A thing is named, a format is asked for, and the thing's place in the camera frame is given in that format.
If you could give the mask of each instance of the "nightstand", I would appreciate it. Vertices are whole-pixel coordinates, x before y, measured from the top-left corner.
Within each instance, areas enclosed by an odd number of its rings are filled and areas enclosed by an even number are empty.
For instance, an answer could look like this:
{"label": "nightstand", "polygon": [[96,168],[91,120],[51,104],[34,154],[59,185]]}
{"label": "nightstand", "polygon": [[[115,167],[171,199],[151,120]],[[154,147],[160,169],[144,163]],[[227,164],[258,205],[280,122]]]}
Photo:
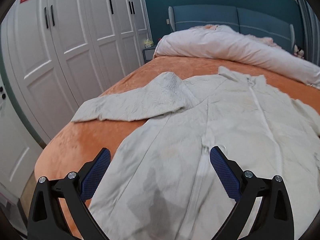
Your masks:
{"label": "nightstand", "polygon": [[155,50],[156,50],[156,45],[142,50],[144,63],[148,63],[149,61],[152,60]]}

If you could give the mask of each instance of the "upholstered headboard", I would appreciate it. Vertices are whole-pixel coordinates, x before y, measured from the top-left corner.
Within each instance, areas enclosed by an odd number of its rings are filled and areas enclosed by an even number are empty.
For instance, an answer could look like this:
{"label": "upholstered headboard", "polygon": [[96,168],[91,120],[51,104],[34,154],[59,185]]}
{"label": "upholstered headboard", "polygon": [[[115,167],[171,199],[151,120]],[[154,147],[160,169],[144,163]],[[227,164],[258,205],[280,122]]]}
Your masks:
{"label": "upholstered headboard", "polygon": [[194,26],[228,25],[242,34],[256,37],[271,37],[283,49],[293,53],[295,34],[292,24],[273,16],[225,5],[183,5],[169,7],[172,31],[181,31]]}

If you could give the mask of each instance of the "white door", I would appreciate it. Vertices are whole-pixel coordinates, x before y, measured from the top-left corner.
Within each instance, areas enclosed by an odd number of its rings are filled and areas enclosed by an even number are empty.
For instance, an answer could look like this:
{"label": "white door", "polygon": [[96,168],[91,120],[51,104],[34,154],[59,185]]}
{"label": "white door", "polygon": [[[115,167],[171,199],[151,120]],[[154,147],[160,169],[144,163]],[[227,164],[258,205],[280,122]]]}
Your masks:
{"label": "white door", "polygon": [[114,19],[119,32],[119,42],[125,54],[125,74],[141,66],[140,49],[136,37],[133,11],[130,0],[111,0]]}
{"label": "white door", "polygon": [[16,114],[1,77],[0,87],[0,183],[20,198],[42,149]]}
{"label": "white door", "polygon": [[48,0],[58,59],[78,105],[102,94],[110,82],[102,74],[90,37],[84,0]]}
{"label": "white door", "polygon": [[84,0],[84,4],[103,77],[114,85],[125,76],[126,59],[119,40],[112,0]]}
{"label": "white door", "polygon": [[15,78],[23,95],[19,104],[25,100],[52,139],[71,120],[78,104],[55,52],[50,23],[46,23],[49,12],[47,0],[16,0],[6,16],[3,35],[7,35],[7,44],[2,43],[2,47],[7,50],[4,55],[7,72],[14,73],[10,82]]}
{"label": "white door", "polygon": [[151,40],[148,31],[148,17],[147,9],[145,7],[145,0],[131,0],[134,24],[136,27],[137,37],[139,41],[140,53],[142,57],[142,50],[147,39]]}

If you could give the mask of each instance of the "blue gripper pad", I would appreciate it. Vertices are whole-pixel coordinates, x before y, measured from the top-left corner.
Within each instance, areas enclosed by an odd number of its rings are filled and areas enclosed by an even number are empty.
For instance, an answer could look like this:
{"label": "blue gripper pad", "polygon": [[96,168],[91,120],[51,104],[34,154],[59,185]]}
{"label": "blue gripper pad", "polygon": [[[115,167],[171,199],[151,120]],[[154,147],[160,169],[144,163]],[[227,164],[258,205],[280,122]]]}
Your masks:
{"label": "blue gripper pad", "polygon": [[105,149],[81,183],[80,198],[83,202],[93,197],[93,194],[96,192],[96,189],[102,180],[103,175],[106,173],[110,162],[110,151]]}
{"label": "blue gripper pad", "polygon": [[240,182],[216,148],[212,148],[210,151],[210,162],[229,198],[238,202],[241,198]]}

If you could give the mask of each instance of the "orange bedsheet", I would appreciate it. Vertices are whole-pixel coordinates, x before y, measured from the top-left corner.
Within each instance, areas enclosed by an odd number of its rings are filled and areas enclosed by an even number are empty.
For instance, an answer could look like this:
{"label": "orange bedsheet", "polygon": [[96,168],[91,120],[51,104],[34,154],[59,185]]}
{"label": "orange bedsheet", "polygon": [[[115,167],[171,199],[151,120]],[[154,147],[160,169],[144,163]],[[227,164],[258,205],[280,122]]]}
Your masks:
{"label": "orange bedsheet", "polygon": [[[263,74],[268,84],[287,93],[291,98],[300,99],[320,113],[319,90],[266,69],[218,59],[157,57],[109,88],[103,95],[143,87],[162,72],[171,71],[181,79],[186,79],[196,75],[217,74],[218,67],[221,65],[252,76]],[[92,161],[103,147],[108,148],[113,157],[123,139],[145,122],[146,120],[134,122],[95,120],[67,124],[39,157],[35,166],[36,179],[41,176],[46,176],[48,179],[60,179],[70,171],[79,171],[82,165]],[[61,206],[72,233],[81,237],[65,201],[61,201]]]}

